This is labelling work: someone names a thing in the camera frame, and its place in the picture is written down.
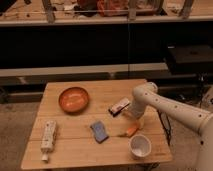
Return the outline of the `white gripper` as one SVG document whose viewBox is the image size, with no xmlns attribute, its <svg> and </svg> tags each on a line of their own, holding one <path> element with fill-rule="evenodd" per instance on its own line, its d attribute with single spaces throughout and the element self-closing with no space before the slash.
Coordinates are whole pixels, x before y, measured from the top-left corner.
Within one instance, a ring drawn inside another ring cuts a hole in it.
<svg viewBox="0 0 213 171">
<path fill-rule="evenodd" d="M 140 117 L 136 117 L 132 112 L 130 112 L 129 110 L 126 110 L 124 112 L 124 115 L 129 118 L 130 120 L 133 121 L 133 123 L 135 125 L 138 126 L 138 129 L 141 130 L 144 127 L 144 117 L 140 116 Z"/>
</svg>

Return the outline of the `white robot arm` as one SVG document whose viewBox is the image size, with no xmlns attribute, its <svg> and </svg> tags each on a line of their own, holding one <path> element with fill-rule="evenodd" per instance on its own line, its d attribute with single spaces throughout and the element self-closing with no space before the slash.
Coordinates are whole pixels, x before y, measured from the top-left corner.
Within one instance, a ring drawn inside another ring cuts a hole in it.
<svg viewBox="0 0 213 171">
<path fill-rule="evenodd" d="M 200 136 L 200 150 L 196 171 L 213 171 L 213 113 L 158 94 L 153 82 L 138 85 L 132 90 L 132 102 L 128 110 L 134 118 L 140 119 L 147 106 L 165 113 Z"/>
</svg>

